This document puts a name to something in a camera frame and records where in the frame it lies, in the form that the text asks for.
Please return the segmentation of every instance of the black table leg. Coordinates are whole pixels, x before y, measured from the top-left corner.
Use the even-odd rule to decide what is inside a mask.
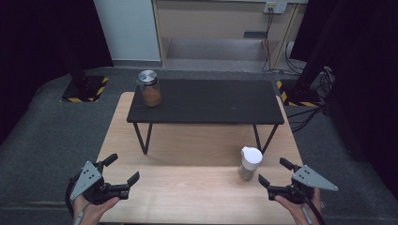
[[[137,133],[138,141],[140,142],[141,148],[143,149],[143,153],[146,155],[148,153],[148,147],[149,147],[149,140],[150,140],[150,134],[152,132],[152,123],[149,123],[149,128],[148,128],[148,133],[146,135],[146,142],[144,144],[143,137],[141,136],[140,129],[138,128],[137,123],[132,123],[134,125],[135,132]]]
[[[275,131],[276,131],[277,128],[278,128],[278,125],[274,125],[274,127],[273,127],[271,133],[269,134],[269,137],[268,137],[268,139],[267,139],[266,144],[264,145],[263,148],[261,148],[260,138],[258,137],[257,126],[256,126],[256,125],[253,125],[254,135],[255,135],[255,141],[257,142],[257,148],[258,148],[259,150],[262,149],[262,150],[260,150],[260,151],[261,151],[261,153],[262,153],[263,155],[264,155],[264,153],[266,152],[266,150],[267,150],[267,148],[268,148],[268,146],[269,146],[269,143],[271,142],[271,139],[272,139],[272,137],[274,136]]]

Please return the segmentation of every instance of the black table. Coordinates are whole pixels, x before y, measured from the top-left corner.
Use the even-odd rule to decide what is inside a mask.
[[[153,124],[253,125],[257,148],[265,153],[278,125],[284,123],[272,83],[268,81],[160,80],[162,102],[147,107],[139,86],[127,117],[147,154]],[[148,123],[144,143],[139,123]],[[273,125],[261,147],[256,125]]]

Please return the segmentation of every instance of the white wall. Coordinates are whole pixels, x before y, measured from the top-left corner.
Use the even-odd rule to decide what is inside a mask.
[[[152,1],[94,0],[113,60],[160,61]]]

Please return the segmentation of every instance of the metal lid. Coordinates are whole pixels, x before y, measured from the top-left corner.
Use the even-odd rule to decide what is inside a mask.
[[[158,81],[158,74],[153,70],[144,70],[138,75],[138,79],[144,85],[151,85]]]

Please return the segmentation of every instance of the yellow black hazard tape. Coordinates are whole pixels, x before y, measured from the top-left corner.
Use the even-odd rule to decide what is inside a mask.
[[[321,106],[320,102],[309,102],[309,101],[292,101],[289,99],[287,92],[284,90],[282,82],[276,82],[279,92],[281,93],[283,105],[286,106]]]
[[[94,102],[100,99],[103,90],[105,89],[108,78],[104,77],[100,86],[98,87],[97,94],[94,97],[62,97],[61,102]]]

